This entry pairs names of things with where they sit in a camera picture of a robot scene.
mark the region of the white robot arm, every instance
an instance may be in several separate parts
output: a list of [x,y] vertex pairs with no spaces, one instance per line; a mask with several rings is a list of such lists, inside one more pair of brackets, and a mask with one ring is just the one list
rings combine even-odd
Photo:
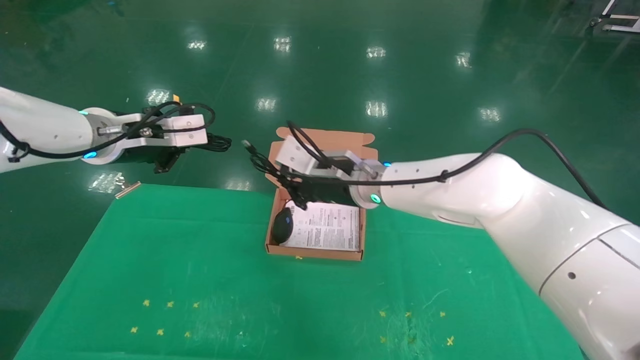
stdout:
[[[167,106],[175,106],[165,114]],[[211,119],[193,113],[205,107]],[[202,104],[168,102],[146,114],[81,111],[0,87],[0,172],[56,161],[103,165],[116,161],[155,163],[167,172],[190,147],[226,151],[231,140],[207,134],[215,118]]]
[[[299,130],[290,128],[294,135]],[[314,149],[289,136],[276,158],[280,169],[266,168],[296,205],[332,201],[371,209],[383,202],[484,229],[591,360],[640,359],[640,227],[489,150],[384,166],[349,151],[322,153],[307,140]],[[255,163],[255,149],[245,147]],[[295,177],[301,182],[290,181]]]

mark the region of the black computer mouse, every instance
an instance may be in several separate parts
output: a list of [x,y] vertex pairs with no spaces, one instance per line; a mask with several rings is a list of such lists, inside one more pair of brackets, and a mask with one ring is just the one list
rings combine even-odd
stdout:
[[271,238],[276,244],[281,244],[289,239],[293,232],[293,216],[291,209],[284,208],[273,219]]

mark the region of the cardboard box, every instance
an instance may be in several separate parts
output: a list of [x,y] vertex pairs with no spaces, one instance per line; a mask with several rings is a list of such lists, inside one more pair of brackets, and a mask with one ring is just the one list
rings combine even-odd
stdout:
[[[375,136],[365,133],[350,133],[347,131],[327,131],[316,129],[303,129],[303,131],[313,139],[321,150],[350,150],[362,159],[378,159],[378,150],[365,147],[373,142]],[[279,127],[276,134],[284,139],[291,135],[288,127]],[[275,158],[282,147],[284,141],[277,141],[271,144],[269,150],[269,161],[275,164]],[[281,247],[271,239],[271,227],[273,219],[284,208],[285,203],[291,197],[287,190],[284,190],[278,181],[271,176],[266,175],[267,179],[274,183],[276,195],[273,199],[273,207],[271,208],[271,218],[269,219],[269,228],[264,246],[269,254],[300,256],[302,258],[323,258],[323,259],[339,259],[361,261],[364,256],[365,244],[365,225],[367,223],[367,213],[365,209],[360,209],[360,251],[343,251],[343,250],[321,250],[321,249],[304,249],[297,247]]]

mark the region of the paper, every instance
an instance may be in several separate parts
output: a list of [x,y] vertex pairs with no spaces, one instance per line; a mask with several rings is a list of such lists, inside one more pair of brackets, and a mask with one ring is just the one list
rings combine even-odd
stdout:
[[307,210],[291,210],[293,232],[280,246],[325,250],[360,250],[360,209],[354,206],[309,202]]

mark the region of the green table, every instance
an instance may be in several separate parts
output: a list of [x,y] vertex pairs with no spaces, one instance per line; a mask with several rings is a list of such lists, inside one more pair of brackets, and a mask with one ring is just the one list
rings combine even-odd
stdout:
[[114,201],[16,359],[582,359],[484,232],[379,208],[361,263],[273,256],[272,199]]

